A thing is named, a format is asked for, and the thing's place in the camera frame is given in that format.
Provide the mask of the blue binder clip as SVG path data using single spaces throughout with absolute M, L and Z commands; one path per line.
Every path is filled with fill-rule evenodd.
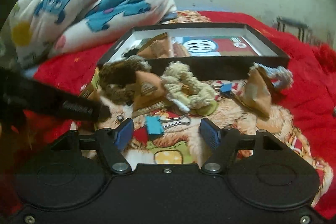
M 161 137 L 165 130 L 176 126 L 189 126 L 191 124 L 191 118 L 188 115 L 181 117 L 161 119 L 159 116 L 146 116 L 145 127 L 147 135 L 151 139 Z
M 220 82 L 213 83 L 213 88 L 221 94 L 230 94 L 232 89 L 232 82 Z

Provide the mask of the brown knit scrunchie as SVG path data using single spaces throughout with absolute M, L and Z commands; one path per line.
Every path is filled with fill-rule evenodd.
M 151 71 L 150 64 L 138 55 L 113 63 L 105 63 L 98 74 L 103 96 L 117 105 L 132 104 L 136 71 Z

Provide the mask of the cream knit scrunchie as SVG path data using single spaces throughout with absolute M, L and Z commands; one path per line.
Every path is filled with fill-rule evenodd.
M 199 81 L 187 64 L 171 62 L 161 75 L 161 82 L 170 98 L 189 109 L 200 109 L 215 100 L 216 92 L 207 83 Z

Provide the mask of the blue white knit scrunchie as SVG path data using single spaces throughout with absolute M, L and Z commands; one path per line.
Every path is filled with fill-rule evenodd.
M 254 63 L 252 68 L 256 69 L 265 78 L 266 84 L 275 91 L 291 88 L 293 84 L 293 73 L 285 67 L 271 68 L 260 63 Z

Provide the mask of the black white-trim scrunchie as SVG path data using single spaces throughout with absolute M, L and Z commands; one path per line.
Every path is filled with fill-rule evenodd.
M 131 48 L 131 49 L 128 49 L 127 51 L 125 51 L 125 52 L 122 54 L 122 57 L 128 59 L 128 58 L 131 57 L 131 56 L 135 56 L 135 55 L 137 55 L 138 51 L 139 51 L 139 48 Z

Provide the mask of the brown triangular snack packet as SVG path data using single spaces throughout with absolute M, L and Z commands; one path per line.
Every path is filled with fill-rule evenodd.
M 174 57 L 173 44 L 167 32 L 149 39 L 136 53 L 144 59 Z

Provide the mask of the red bear print blanket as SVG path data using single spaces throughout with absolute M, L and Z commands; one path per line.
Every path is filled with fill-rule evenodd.
M 311 48 L 245 14 L 181 11 L 45 64 L 97 122 L 29 114 L 11 223 L 335 223 L 334 102 Z M 322 137 L 321 157 L 296 119 Z

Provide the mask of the monster cartoon comforter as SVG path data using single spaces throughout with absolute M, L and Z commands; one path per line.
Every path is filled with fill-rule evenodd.
M 176 9 L 174 0 L 18 0 L 9 25 L 17 61 L 28 68 L 159 23 Z

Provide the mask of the chinese history textbook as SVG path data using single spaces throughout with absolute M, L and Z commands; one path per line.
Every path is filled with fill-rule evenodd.
M 258 52 L 241 36 L 184 36 L 170 39 L 174 57 L 258 55 Z

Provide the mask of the blue round stool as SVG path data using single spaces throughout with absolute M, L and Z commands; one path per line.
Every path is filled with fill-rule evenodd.
M 306 35 L 310 31 L 310 27 L 299 20 L 288 18 L 288 17 L 283 17 L 283 16 L 278 16 L 274 21 L 273 21 L 273 26 L 276 28 L 276 30 L 285 32 L 286 27 L 289 28 L 295 28 L 297 29 L 297 38 L 301 41 L 304 42 L 306 39 Z

